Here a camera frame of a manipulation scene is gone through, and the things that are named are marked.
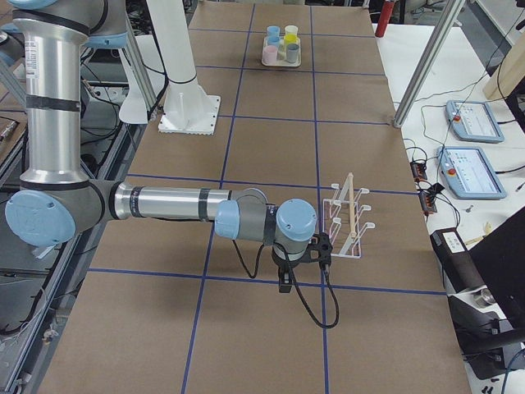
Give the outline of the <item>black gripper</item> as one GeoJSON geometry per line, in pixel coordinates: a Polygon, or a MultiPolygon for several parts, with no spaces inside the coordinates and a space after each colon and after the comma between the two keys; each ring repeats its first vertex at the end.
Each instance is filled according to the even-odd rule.
{"type": "Polygon", "coordinates": [[[278,271],[278,290],[280,293],[290,293],[293,281],[291,279],[290,259],[287,252],[283,249],[272,249],[272,260],[276,264],[278,271]]]}

